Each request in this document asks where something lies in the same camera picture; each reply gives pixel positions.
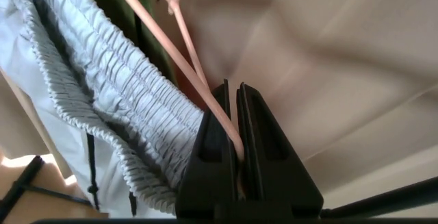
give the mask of pink hanger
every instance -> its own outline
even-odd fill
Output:
[[[131,8],[138,15],[138,17],[156,37],[162,47],[167,51],[169,56],[175,61],[175,64],[181,69],[181,71],[184,73],[190,83],[192,83],[193,87],[202,97],[209,109],[213,112],[219,123],[224,127],[225,132],[234,144],[234,148],[237,157],[239,158],[239,161],[242,162],[244,160],[244,147],[242,139],[240,138],[239,133],[236,131],[233,124],[231,123],[231,120],[228,118],[224,110],[220,107],[219,103],[210,93],[210,89],[207,85],[207,80],[205,79],[201,63],[199,63],[198,55],[196,54],[192,39],[190,38],[187,26],[185,25],[183,15],[181,14],[181,10],[179,8],[179,0],[166,1],[169,3],[169,13],[175,14],[175,18],[183,35],[183,39],[189,51],[190,58],[192,59],[193,66],[196,72],[193,71],[192,67],[187,63],[179,50],[170,41],[170,39],[166,36],[166,34],[159,27],[159,25],[153,20],[152,16],[146,11],[146,9],[144,9],[141,3],[138,0],[125,1],[129,4],[129,6],[131,6]]]

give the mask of dark green garment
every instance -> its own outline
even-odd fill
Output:
[[[175,74],[172,70],[170,58],[158,43],[148,28],[136,18],[135,13],[125,0],[95,0],[97,5],[111,19],[115,26],[119,27],[123,34],[139,47],[146,57],[149,58],[163,76],[173,84],[177,84]],[[155,0],[139,0],[144,8],[153,16],[151,2]]]

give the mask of gathered fabric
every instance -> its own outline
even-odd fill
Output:
[[[174,213],[203,112],[93,0],[8,1],[59,117],[110,145],[138,201]]]

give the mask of knot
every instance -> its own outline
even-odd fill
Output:
[[[99,190],[99,188],[97,188],[97,186],[90,186],[87,189],[87,191],[91,194],[96,194],[98,190]]]

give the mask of white fabric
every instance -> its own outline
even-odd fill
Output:
[[[146,206],[175,211],[203,113],[92,0],[0,0],[0,54],[1,68],[31,97],[84,192],[86,132],[94,135],[102,212],[131,216],[129,190],[139,217],[154,213]]]

